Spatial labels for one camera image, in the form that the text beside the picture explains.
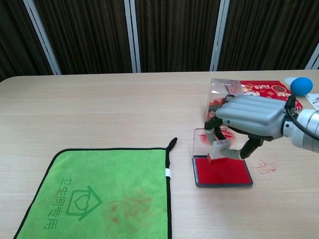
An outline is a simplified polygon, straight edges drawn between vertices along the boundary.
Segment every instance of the red package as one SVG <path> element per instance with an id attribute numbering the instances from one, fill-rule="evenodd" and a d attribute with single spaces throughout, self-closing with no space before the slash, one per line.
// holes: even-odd
<path id="1" fill-rule="evenodd" d="M 276 100 L 287 101 L 291 92 L 280 81 L 241 81 L 244 95 L 262 96 Z M 296 110 L 301 111 L 302 104 L 296 100 Z"/>

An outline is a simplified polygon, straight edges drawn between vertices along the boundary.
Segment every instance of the black cable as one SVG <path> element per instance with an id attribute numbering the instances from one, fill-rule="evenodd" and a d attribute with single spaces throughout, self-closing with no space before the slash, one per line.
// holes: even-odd
<path id="1" fill-rule="evenodd" d="M 311 138 L 314 138 L 315 140 L 319 141 L 319 136 L 312 133 L 310 130 L 308 130 L 306 127 L 304 127 L 301 123 L 299 123 L 294 117 L 293 114 L 290 111 L 289 105 L 285 105 L 286 113 L 289 119 L 300 129 L 302 132 L 304 132 L 306 135 L 310 136 Z"/>

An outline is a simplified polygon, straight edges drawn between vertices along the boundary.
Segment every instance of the green microfiber cloth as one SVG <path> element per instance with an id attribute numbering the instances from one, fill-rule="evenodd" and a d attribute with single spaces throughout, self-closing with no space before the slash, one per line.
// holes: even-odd
<path id="1" fill-rule="evenodd" d="M 171 238 L 167 148 L 66 149 L 49 165 L 14 238 Z"/>

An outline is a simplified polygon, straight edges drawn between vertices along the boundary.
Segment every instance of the red ink pad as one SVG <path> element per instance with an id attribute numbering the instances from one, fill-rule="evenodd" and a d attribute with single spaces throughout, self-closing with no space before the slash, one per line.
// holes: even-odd
<path id="1" fill-rule="evenodd" d="M 219 158 L 209 162 L 207 156 L 193 158 L 195 182 L 198 187 L 245 187 L 253 180 L 244 160 Z"/>

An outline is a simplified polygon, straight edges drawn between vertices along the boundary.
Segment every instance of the transparent plastic box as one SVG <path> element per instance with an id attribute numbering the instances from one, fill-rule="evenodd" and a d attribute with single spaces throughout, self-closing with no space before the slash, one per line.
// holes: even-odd
<path id="1" fill-rule="evenodd" d="M 205 121 L 214 117 L 216 110 L 224 103 L 223 100 L 226 101 L 240 94 L 242 94 L 240 81 L 212 78 L 205 111 Z"/>

